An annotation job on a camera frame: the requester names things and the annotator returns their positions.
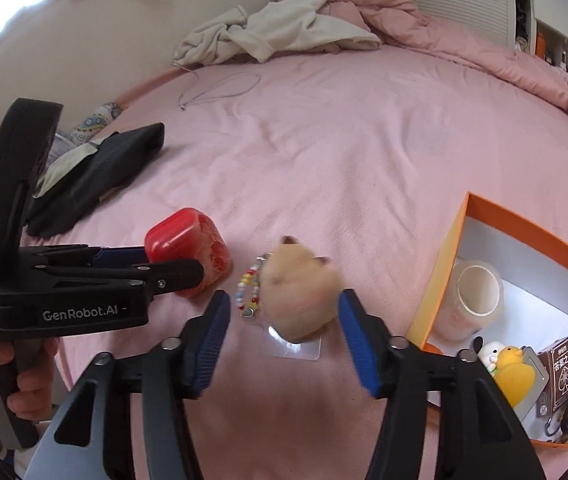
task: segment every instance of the yellow duck toy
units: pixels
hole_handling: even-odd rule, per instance
[[[497,355],[497,367],[493,379],[500,387],[511,407],[520,403],[535,382],[535,370],[524,364],[524,352],[515,346],[507,346]]]

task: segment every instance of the white blanket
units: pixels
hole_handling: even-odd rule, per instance
[[[193,30],[177,48],[173,64],[212,65],[243,53],[265,62],[276,52],[379,48],[381,41],[375,34],[319,14],[327,1],[271,2],[251,16],[235,7]]]

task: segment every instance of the black ear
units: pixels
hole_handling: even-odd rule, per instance
[[[482,339],[482,336],[479,335],[475,339],[473,339],[473,342],[471,343],[471,349],[476,354],[479,354],[482,346],[484,346],[484,340]]]

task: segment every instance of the silver bolt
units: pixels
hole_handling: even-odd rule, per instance
[[[113,356],[108,352],[100,352],[95,356],[95,359],[93,359],[93,363],[102,366],[107,363],[110,363],[111,359],[113,359]]]
[[[242,316],[244,316],[245,319],[251,319],[251,317],[255,316],[255,311],[250,306],[247,306],[242,311]]]
[[[458,352],[458,358],[465,363],[474,363],[477,361],[477,354],[469,348],[464,348]]]
[[[389,339],[388,344],[391,345],[391,348],[395,348],[395,350],[404,350],[408,348],[408,339],[402,337],[400,335],[394,335],[391,339]]]
[[[179,348],[182,344],[182,340],[179,337],[168,337],[162,341],[162,348],[164,350],[175,350]]]

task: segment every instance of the bed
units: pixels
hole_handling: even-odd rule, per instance
[[[260,81],[240,96],[178,106],[183,92],[238,72]],[[494,76],[388,45],[198,74],[195,86],[184,74],[142,96],[104,130],[161,121],[164,149],[130,187],[47,244],[138,245],[192,206],[214,220],[234,260],[219,288],[233,292],[258,254],[293,235],[330,257],[368,311],[403,334],[467,191],[568,242],[568,114]],[[178,334],[207,300],[161,296],[146,326],[64,338],[66,384],[97,352],[129,356]],[[269,357],[262,337],[234,312],[213,385],[187,404],[204,477],[364,478],[384,406],[360,387],[337,323],[316,362]],[[134,399],[138,427],[139,408]],[[421,478],[432,478],[436,446],[431,425]],[[142,471],[142,441],[134,447]],[[540,453],[548,478],[559,478],[568,450]]]

